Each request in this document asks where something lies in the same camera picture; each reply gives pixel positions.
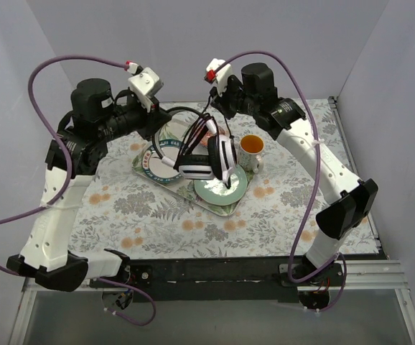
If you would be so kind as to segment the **black white headphones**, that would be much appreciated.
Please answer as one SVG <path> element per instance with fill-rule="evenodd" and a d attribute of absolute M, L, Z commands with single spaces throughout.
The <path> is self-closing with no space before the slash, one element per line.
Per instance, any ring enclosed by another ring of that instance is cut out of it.
<path fill-rule="evenodd" d="M 184 106 L 174 107 L 168 112 L 173 116 L 188 111 L 197 115 L 196 120 L 186 130 L 175 160 L 169 159 L 159 147 L 160 131 L 151 138 L 157 154 L 163 164 L 172 167 L 188 180 L 221 180 L 226 188 L 230 187 L 230 177 L 238 162 L 233 136 L 219 133 L 215 118 L 207 112 L 199 112 Z M 207 147 L 200 140 L 210 131 Z"/>

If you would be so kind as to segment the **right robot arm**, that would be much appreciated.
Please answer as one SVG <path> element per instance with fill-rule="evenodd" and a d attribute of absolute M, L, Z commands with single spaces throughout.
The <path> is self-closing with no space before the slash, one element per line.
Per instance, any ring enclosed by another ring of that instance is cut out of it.
<path fill-rule="evenodd" d="M 237 78 L 224 62 L 206 69 L 206 80 L 216 84 L 211 90 L 213 107 L 228 119 L 236 114 L 252 116 L 256 125 L 291 153 L 314 179 L 313 191 L 323 195 L 327 207 L 316 215 L 319 230 L 311 247 L 288 274 L 293 282 L 322 284 L 329 276 L 327 266 L 335 261 L 342 243 L 368 215 L 378 185 L 351 172 L 316 137 L 317 127 L 309 110 L 278 95 L 267 64 L 251 63 L 242 68 L 241 75 Z"/>

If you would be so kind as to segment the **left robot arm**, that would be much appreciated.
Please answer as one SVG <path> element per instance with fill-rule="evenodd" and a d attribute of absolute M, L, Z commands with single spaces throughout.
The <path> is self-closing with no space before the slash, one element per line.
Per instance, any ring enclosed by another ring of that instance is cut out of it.
<path fill-rule="evenodd" d="M 82 80 L 71 93 L 72 109 L 59 123 L 45 159 L 42 210 L 21 252 L 8 258 L 10 272 L 64 292 L 76 290 L 86 279 L 106 278 L 117 288 L 129 282 L 125 254 L 68 249 L 83 196 L 108 154 L 108 143 L 132 132 L 149 140 L 172 118 L 159 104 L 143 108 L 130 89 L 120 94 L 126 97 L 124 105 L 114 101 L 111 84 L 100 78 Z"/>

